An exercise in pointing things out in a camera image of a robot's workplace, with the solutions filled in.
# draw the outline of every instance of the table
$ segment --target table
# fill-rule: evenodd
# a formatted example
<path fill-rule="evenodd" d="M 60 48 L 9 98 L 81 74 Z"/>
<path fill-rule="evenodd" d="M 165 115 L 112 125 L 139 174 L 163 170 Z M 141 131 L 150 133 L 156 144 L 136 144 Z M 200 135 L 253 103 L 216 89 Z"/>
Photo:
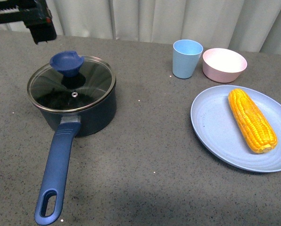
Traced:
<path fill-rule="evenodd" d="M 233 167 L 194 133 L 191 104 L 222 85 L 202 72 L 171 71 L 172 46 L 58 36 L 35 45 L 30 33 L 0 31 L 0 226 L 36 225 L 34 209 L 53 130 L 27 97 L 31 75 L 61 51 L 110 64 L 117 112 L 100 132 L 76 138 L 56 226 L 281 226 L 281 171 Z M 281 104 L 281 55 L 240 52 L 248 67 L 230 85 Z"/>

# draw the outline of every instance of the corn cob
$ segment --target corn cob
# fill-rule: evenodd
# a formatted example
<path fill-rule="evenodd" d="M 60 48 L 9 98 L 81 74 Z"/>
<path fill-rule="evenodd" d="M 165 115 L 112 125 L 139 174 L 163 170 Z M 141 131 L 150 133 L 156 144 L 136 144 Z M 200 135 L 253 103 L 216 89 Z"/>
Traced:
<path fill-rule="evenodd" d="M 255 153 L 266 153 L 277 145 L 277 137 L 253 100 L 242 89 L 234 89 L 228 95 L 228 101 L 240 130 Z"/>

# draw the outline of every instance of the light blue cup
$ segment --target light blue cup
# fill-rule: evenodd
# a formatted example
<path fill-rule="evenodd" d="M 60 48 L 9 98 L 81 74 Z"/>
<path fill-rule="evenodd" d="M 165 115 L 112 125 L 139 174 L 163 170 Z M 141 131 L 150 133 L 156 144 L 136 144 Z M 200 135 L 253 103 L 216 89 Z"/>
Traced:
<path fill-rule="evenodd" d="M 173 74 L 180 79 L 192 76 L 203 46 L 193 40 L 178 40 L 173 44 Z"/>

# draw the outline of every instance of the handle hole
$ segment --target handle hole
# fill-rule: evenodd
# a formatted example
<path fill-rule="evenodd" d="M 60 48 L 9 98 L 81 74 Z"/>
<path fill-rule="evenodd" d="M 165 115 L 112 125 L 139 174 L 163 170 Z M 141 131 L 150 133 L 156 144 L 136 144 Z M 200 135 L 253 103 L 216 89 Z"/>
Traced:
<path fill-rule="evenodd" d="M 41 209 L 41 215 L 48 217 L 53 214 L 56 205 L 56 191 L 48 191 L 44 195 L 43 205 Z"/>

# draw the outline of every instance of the pan handle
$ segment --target pan handle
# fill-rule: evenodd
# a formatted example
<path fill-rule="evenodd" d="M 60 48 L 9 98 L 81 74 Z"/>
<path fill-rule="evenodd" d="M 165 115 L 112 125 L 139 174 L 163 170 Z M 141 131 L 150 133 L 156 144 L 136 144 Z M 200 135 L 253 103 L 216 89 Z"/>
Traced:
<path fill-rule="evenodd" d="M 78 121 L 61 123 L 51 142 L 40 194 L 35 210 L 35 221 L 39 225 L 50 225 L 61 215 L 70 151 L 73 138 L 80 130 Z M 56 195 L 54 211 L 45 216 L 50 197 Z"/>

